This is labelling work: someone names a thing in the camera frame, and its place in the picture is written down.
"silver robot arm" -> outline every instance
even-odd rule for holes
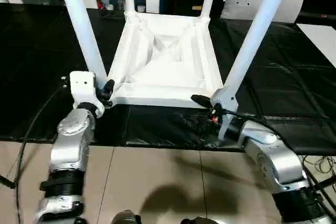
[[[228,99],[229,102],[218,97],[225,96],[216,92],[211,99],[202,95],[193,95],[191,99],[211,109],[208,126],[210,130],[213,130],[213,125],[219,129],[219,139],[224,141],[225,135],[237,140],[254,160],[272,193],[283,223],[331,224],[332,220],[325,215],[317,194],[309,185],[300,158],[269,127],[246,116],[236,118],[234,97]]]
[[[263,174],[283,223],[331,224],[310,188],[300,158],[269,128],[246,121],[238,144]]]
[[[86,223],[79,216],[84,210],[83,187],[89,144],[93,140],[96,119],[104,113],[113,83],[98,100],[91,72],[70,74],[74,109],[58,124],[58,136],[51,150],[48,179],[41,183],[45,192],[35,215],[35,223]]]

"tiled floor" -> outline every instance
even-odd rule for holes
[[[14,178],[19,144],[0,142],[0,172]],[[51,146],[28,144],[21,182],[24,223],[33,223],[47,177]],[[131,209],[143,224],[179,224],[208,216],[221,223],[280,223],[259,172],[242,153],[153,148],[90,148],[85,186],[90,224],[109,224]],[[2,223],[16,223],[14,192],[0,188]]]

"wire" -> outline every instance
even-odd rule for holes
[[[19,154],[18,154],[18,161],[17,161],[17,168],[16,168],[16,176],[15,176],[15,204],[16,204],[16,211],[17,211],[17,222],[18,224],[21,224],[22,220],[21,220],[21,214],[20,214],[20,200],[19,200],[19,188],[20,188],[20,178],[22,175],[22,171],[21,171],[21,166],[22,166],[22,160],[23,160],[23,156],[24,156],[24,152],[25,152],[25,148],[27,145],[27,141],[28,141],[28,135],[30,134],[30,132],[32,131],[35,122],[37,121],[38,117],[40,116],[40,114],[42,113],[42,111],[44,110],[44,108],[47,106],[47,104],[54,98],[54,96],[58,93],[58,91],[61,89],[58,88],[50,97],[49,99],[45,102],[45,104],[43,104],[43,106],[39,109],[39,111],[36,113],[34,119],[32,120],[32,122],[30,123],[28,130],[24,136],[24,139],[22,141],[20,150],[19,150]]]
[[[222,109],[222,113],[223,114],[230,114],[230,115],[234,115],[238,118],[242,118],[242,119],[246,119],[246,120],[251,120],[251,121],[254,121],[256,123],[260,123],[261,125],[265,126],[266,128],[272,130],[275,134],[277,134],[281,140],[284,142],[284,144],[293,151],[293,149],[291,148],[291,146],[288,144],[288,142],[286,141],[286,139],[277,131],[275,130],[272,126],[270,126],[268,123],[265,123],[261,120],[258,120],[256,118],[254,118],[253,116],[249,116],[249,115],[242,115],[242,114],[239,114],[239,113],[236,113],[234,111],[230,111],[230,110],[226,110],[226,109]],[[326,171],[323,171],[322,169],[322,163],[324,161],[324,158],[326,158],[326,160],[328,162],[332,162],[332,165],[330,165],[331,163],[329,163],[329,165],[331,166],[331,168],[329,168],[329,170],[326,172]],[[317,164],[317,169],[318,171],[321,171],[322,173],[329,173],[329,172],[333,172],[335,173],[334,169],[333,169],[333,166],[334,164],[336,164],[336,161],[332,158],[332,157],[323,157],[321,159],[321,161]],[[312,181],[314,181],[315,184],[318,184],[318,181],[317,179],[313,176],[313,174],[308,170],[308,168],[305,166],[305,162],[303,161],[302,162],[302,165],[303,165],[303,169],[306,171],[307,175],[308,175],[308,178],[309,178],[309,183],[310,185],[312,186]],[[332,185],[332,188],[333,190],[336,192],[336,186],[335,185]],[[321,186],[319,187],[319,191],[321,191],[321,193],[324,195],[325,199],[328,201],[329,205],[332,207],[332,209],[334,211],[336,211],[336,205],[335,203],[333,202],[333,200],[329,197],[329,195],[326,193],[326,191],[324,190],[324,188],[322,188]],[[327,209],[327,207],[325,206],[324,203],[322,202],[319,202],[319,204],[321,205],[321,207],[323,209]],[[330,214],[330,211],[326,211],[326,213],[332,218],[332,219],[335,219],[335,216],[333,214]]]

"white pillow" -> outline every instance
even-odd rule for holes
[[[263,0],[226,0],[221,18],[254,19]],[[282,0],[273,21],[294,23],[303,0]]]

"black foam mat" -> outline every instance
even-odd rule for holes
[[[21,141],[36,112],[72,70],[87,70],[64,7],[1,4],[0,139]],[[124,26],[122,14],[88,10],[106,71]],[[250,26],[212,19],[209,30],[225,81]],[[239,113],[268,122],[298,154],[336,152],[336,70],[295,24],[272,23],[237,93]],[[43,110],[31,142],[50,143],[71,110],[61,89]],[[95,142],[192,150],[241,151],[232,140],[200,133],[206,110],[117,105],[97,121]]]

